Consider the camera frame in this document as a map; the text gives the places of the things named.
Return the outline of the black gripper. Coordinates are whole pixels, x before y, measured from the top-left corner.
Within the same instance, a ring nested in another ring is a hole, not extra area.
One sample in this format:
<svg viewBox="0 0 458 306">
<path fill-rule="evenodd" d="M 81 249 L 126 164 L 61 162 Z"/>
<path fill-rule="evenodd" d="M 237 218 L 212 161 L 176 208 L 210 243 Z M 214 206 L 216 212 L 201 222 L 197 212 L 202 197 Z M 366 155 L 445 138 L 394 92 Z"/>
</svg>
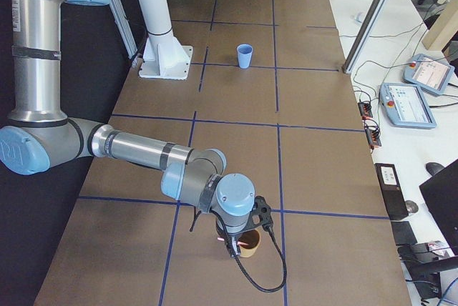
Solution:
<svg viewBox="0 0 458 306">
<path fill-rule="evenodd" d="M 218 235 L 225 242 L 231 258 L 239 256 L 239 249 L 244 247 L 252 249 L 255 243 L 249 244 L 248 239 L 254 237 L 254 231 L 261 227 L 270 237 L 273 237 L 273 218 L 271 207 L 264 197 L 258 195 L 249 213 L 242 217 L 230 216 L 229 214 L 214 211 L 216 217 L 216 230 Z"/>
</svg>

